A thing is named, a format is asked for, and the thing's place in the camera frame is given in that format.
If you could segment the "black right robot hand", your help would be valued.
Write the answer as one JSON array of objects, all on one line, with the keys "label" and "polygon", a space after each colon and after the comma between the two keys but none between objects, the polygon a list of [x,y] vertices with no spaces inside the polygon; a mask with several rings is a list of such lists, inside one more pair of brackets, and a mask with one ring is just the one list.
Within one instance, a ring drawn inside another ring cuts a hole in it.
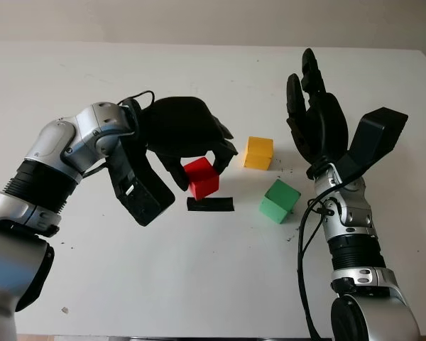
[{"label": "black right robot hand", "polygon": [[310,164],[307,177],[315,179],[347,151],[349,131],[337,98],[326,91],[312,49],[302,54],[302,78],[295,73],[286,83],[288,118],[293,140]]}]

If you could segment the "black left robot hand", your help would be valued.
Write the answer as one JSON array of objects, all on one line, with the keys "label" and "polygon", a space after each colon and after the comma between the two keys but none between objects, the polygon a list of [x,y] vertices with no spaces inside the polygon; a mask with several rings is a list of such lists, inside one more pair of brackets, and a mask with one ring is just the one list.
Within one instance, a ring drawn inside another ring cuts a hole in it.
[{"label": "black left robot hand", "polygon": [[155,101],[138,117],[147,149],[154,152],[178,187],[186,191],[189,179],[183,158],[214,154],[213,167],[221,174],[238,154],[231,132],[197,97],[166,97]]}]

